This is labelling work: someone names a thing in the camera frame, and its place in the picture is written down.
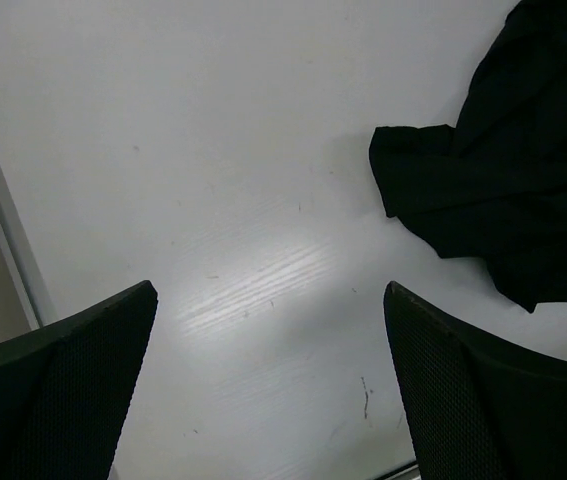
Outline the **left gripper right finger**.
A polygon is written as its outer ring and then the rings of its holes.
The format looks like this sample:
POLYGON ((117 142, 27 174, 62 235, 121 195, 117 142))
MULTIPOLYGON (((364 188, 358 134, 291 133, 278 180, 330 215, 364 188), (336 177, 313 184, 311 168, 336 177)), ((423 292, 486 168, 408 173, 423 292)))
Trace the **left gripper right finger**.
POLYGON ((567 479, 567 361, 388 284, 384 318, 424 479, 567 479))

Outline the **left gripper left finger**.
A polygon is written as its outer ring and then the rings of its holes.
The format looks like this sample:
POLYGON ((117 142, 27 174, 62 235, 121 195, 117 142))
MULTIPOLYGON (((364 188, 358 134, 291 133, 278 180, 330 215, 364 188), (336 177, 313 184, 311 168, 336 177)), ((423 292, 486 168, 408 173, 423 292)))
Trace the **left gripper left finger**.
POLYGON ((0 343, 0 479, 106 479, 158 293, 142 281, 0 343))

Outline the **black skirt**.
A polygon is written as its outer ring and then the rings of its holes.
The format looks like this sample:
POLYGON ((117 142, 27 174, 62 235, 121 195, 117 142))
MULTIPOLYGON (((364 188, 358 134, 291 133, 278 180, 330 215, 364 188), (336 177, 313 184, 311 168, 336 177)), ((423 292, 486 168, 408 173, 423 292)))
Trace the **black skirt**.
POLYGON ((455 125, 379 127, 388 217, 444 259, 485 263, 527 311, 567 302, 567 1, 522 1, 478 64, 455 125))

